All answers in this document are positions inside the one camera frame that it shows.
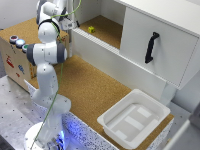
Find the empty plastic tray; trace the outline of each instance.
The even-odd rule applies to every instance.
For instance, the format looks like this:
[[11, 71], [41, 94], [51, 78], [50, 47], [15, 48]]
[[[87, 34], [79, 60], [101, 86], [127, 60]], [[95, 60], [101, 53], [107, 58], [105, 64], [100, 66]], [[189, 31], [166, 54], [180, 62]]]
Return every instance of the empty plastic tray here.
[[133, 90], [97, 120], [118, 144], [135, 149], [169, 113], [169, 108], [152, 97]]

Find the yellow object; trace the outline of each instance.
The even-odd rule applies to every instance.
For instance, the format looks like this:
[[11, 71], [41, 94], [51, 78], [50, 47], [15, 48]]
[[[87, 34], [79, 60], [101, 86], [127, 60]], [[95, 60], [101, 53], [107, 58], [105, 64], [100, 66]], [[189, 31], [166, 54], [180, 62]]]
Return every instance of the yellow object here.
[[88, 28], [88, 31], [90, 33], [94, 33], [95, 32], [95, 28], [93, 26], [91, 26], [91, 27]]

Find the cabinet door handle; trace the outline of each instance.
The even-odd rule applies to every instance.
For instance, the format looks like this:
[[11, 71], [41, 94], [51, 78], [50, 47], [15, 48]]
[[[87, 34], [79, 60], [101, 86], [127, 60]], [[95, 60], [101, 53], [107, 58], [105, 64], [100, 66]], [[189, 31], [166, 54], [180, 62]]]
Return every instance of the cabinet door handle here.
[[150, 41], [149, 41], [149, 45], [147, 48], [147, 53], [146, 53], [146, 57], [145, 57], [145, 63], [148, 64], [149, 62], [151, 62], [153, 60], [153, 57], [151, 57], [151, 53], [153, 50], [153, 46], [154, 46], [154, 40], [157, 39], [160, 35], [156, 32], [153, 32], [153, 36], [151, 37]]

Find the white cabinet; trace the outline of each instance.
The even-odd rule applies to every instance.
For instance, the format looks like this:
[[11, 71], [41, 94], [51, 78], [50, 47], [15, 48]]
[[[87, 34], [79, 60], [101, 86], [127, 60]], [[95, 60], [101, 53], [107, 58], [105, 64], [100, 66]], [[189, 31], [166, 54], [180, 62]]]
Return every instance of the white cabinet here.
[[[145, 63], [154, 32], [159, 37], [154, 40], [153, 60]], [[179, 87], [197, 41], [194, 35], [127, 8], [120, 54]]]

